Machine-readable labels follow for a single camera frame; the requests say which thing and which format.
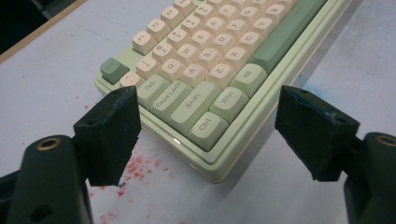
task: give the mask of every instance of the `green keycap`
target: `green keycap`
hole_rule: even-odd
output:
[[[237,88],[244,92],[248,98],[251,98],[267,78],[267,73],[260,66],[248,63],[236,75],[230,86]]]
[[[100,65],[100,71],[102,72],[102,78],[114,85],[120,81],[123,75],[129,72],[129,68],[117,60],[109,58]]]
[[[250,58],[250,63],[272,73],[305,27],[317,15],[327,0],[299,0],[285,19]]]
[[[163,77],[153,75],[137,90],[139,104],[147,110],[151,109],[154,101],[171,83]]]
[[[172,113],[167,123],[186,136],[220,94],[221,90],[213,83],[201,82]]]
[[[221,117],[206,112],[191,128],[188,138],[204,151],[210,151],[228,126],[228,123]]]
[[[234,87],[227,87],[209,110],[231,124],[247,103],[248,97],[243,92]]]
[[[190,94],[192,88],[181,82],[173,82],[155,101],[150,112],[163,121],[167,121],[171,113]]]

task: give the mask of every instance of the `ctrl key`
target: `ctrl key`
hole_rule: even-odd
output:
[[[123,75],[129,72],[129,68],[114,58],[109,58],[100,65],[100,71],[102,72],[102,78],[111,85],[114,85]]]
[[[228,123],[221,117],[206,112],[189,131],[188,138],[208,152],[227,130]]]

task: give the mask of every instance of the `mechanical keyboard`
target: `mechanical keyboard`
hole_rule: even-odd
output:
[[[143,129],[218,183],[350,1],[175,0],[95,85],[135,85]]]

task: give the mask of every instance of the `white surface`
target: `white surface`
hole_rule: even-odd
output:
[[[2,63],[0,175],[19,169],[35,140],[73,136],[73,124],[102,98],[93,85],[100,64],[171,4],[89,0]],[[360,138],[396,135],[395,6],[355,1],[295,82],[358,120]],[[345,177],[312,181],[274,121],[217,185],[142,132],[129,163],[136,176],[127,171],[122,189],[91,188],[95,223],[347,223]]]

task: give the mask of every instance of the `black bracket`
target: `black bracket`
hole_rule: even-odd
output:
[[[396,137],[355,135],[359,123],[309,91],[281,88],[276,129],[317,181],[344,171],[350,224],[396,223]]]
[[[37,140],[0,179],[0,223],[92,223],[85,181],[119,184],[141,130],[136,88],[109,93],[74,130]]]

